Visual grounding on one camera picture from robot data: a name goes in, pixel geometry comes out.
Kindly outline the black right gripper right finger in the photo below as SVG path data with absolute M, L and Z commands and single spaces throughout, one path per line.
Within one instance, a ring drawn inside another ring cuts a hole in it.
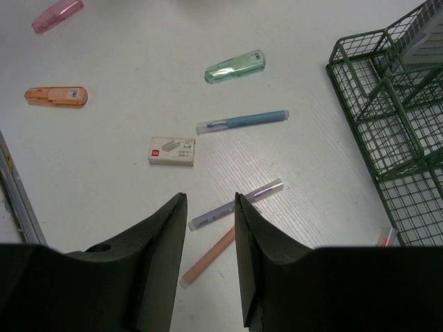
M 441 331 L 442 249 L 311 249 L 235 197 L 235 244 L 249 331 Z

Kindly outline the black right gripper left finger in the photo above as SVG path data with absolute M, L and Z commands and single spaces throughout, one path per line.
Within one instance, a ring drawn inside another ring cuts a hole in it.
M 188 211 L 179 193 L 85 251 L 1 246 L 2 331 L 168 331 Z

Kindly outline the grey white manual booklet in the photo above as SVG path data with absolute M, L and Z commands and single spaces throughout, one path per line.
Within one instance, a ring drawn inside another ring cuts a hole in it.
M 442 1 L 425 1 L 396 47 L 406 65 L 442 64 Z

